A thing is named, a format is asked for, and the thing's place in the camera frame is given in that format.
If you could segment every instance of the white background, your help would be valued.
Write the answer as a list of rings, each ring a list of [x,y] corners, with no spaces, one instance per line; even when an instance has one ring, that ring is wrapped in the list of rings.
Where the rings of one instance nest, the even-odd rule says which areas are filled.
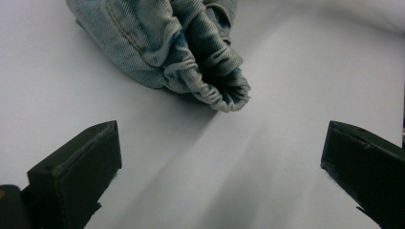
[[[330,120],[401,144],[404,4],[241,0],[251,100],[223,114],[126,76],[65,2],[2,0],[0,183],[117,120],[123,168],[87,229],[378,228],[319,165]]]

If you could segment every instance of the seam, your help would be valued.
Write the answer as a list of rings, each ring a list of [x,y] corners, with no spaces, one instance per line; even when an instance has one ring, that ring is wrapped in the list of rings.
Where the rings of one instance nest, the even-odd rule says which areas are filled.
[[[123,28],[123,26],[121,25],[121,23],[119,22],[118,18],[117,18],[117,14],[114,11],[113,6],[111,5],[111,0],[107,0],[107,11],[109,16],[111,17],[111,19],[113,20],[114,24],[117,26],[118,30],[121,32],[121,34],[129,41],[129,43],[134,46],[134,48],[140,53],[142,54],[142,50],[140,48],[140,46],[137,44],[137,42],[135,41],[135,38],[131,35],[130,32],[128,32],[127,30],[125,30]]]

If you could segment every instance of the white table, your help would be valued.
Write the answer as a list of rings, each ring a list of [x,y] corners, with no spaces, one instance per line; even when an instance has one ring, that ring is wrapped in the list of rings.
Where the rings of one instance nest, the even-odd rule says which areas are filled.
[[[324,5],[241,1],[238,113],[141,86],[63,1],[0,3],[0,183],[117,120],[123,168],[86,228],[378,228],[320,168],[330,120],[400,145],[405,38]]]

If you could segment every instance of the jeans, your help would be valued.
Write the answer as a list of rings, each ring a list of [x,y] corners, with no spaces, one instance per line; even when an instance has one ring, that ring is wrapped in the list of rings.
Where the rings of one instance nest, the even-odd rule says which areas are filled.
[[[67,0],[79,24],[137,82],[192,93],[212,109],[249,100],[230,47],[237,0]]]

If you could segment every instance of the denim fabric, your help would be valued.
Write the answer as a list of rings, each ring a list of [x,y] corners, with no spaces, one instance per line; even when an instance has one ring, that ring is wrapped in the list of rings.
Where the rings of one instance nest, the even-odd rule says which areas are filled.
[[[228,37],[237,0],[67,0],[80,25],[128,75],[239,111],[250,87]]]

